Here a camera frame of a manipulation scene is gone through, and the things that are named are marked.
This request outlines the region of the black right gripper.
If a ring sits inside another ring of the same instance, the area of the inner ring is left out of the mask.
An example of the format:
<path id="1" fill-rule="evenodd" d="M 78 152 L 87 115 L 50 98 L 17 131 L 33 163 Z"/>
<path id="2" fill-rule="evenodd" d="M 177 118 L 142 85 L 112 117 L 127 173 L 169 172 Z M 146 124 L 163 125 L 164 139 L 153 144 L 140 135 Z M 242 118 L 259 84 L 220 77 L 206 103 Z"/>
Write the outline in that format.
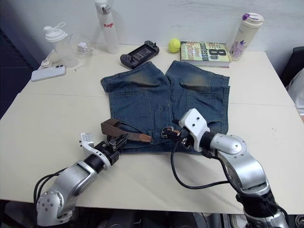
<path id="1" fill-rule="evenodd" d="M 162 137 L 168 138 L 174 141 L 175 143 L 181 144 L 187 149 L 191 146 L 190 131 L 186 127 L 183 127 L 180 132 L 174 129 L 163 129 Z"/>

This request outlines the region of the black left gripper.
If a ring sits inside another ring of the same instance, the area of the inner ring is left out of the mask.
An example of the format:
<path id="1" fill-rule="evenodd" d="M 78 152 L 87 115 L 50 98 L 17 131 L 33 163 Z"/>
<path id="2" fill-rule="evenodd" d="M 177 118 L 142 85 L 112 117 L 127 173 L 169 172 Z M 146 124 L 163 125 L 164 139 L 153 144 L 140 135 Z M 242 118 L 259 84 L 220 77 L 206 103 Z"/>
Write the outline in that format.
<path id="1" fill-rule="evenodd" d="M 100 142 L 95 146 L 99 152 L 106 156 L 111 165 L 114 165 L 119 159 L 119 150 L 122 149 L 128 140 L 128 134 L 121 134 L 119 136 L 107 136 L 107 144 L 105 141 Z"/>

